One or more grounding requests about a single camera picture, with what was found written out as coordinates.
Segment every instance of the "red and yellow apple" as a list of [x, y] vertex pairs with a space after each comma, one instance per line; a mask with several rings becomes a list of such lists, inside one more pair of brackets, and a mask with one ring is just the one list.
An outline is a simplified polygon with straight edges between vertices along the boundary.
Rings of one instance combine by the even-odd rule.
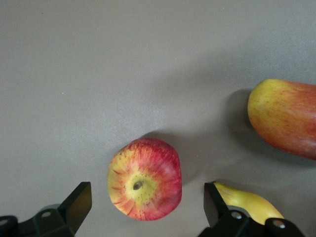
[[270, 145], [316, 159], [316, 85], [266, 79], [250, 93], [248, 116]]
[[108, 191], [114, 206], [133, 219], [151, 221], [166, 216], [182, 197], [178, 153], [159, 139], [132, 141], [110, 163]]

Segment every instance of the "gray background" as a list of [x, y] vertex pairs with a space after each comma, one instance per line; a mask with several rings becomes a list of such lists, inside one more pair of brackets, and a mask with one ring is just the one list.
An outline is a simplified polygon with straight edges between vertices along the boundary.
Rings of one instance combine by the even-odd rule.
[[[6, 0], [0, 3], [0, 213], [20, 221], [92, 183], [77, 237], [195, 237], [204, 182], [222, 179], [316, 233], [316, 162], [247, 120], [266, 78], [315, 83], [316, 2]], [[153, 222], [107, 192], [114, 153], [153, 136], [178, 151], [183, 197]]]

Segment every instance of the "artificial fruit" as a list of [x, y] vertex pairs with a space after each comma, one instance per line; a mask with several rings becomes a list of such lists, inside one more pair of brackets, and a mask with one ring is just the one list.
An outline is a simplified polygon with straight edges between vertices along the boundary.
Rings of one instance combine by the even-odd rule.
[[266, 79], [250, 93], [248, 116], [270, 145], [316, 160], [316, 85]]
[[270, 202], [257, 194], [234, 189], [220, 182], [214, 182], [214, 185], [226, 205], [245, 209], [250, 217], [261, 225], [264, 225], [268, 218], [284, 219]]
[[133, 219], [151, 221], [166, 216], [182, 197], [178, 153], [159, 139], [132, 141], [110, 163], [108, 191], [114, 206]]

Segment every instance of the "banana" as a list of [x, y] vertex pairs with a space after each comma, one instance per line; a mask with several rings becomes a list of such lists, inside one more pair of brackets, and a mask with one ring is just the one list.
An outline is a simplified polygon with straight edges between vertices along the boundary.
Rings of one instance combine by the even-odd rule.
[[257, 194], [234, 189], [220, 182], [214, 182], [214, 185], [227, 206], [245, 209], [250, 217], [261, 225], [264, 225], [268, 218], [284, 219], [270, 202]]

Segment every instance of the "apple stem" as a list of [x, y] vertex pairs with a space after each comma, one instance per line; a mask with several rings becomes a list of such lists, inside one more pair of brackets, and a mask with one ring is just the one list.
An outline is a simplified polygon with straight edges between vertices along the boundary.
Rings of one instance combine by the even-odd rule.
[[136, 182], [134, 184], [133, 190], [139, 190], [141, 186], [143, 186], [143, 182], [142, 181], [138, 181], [138, 182]]

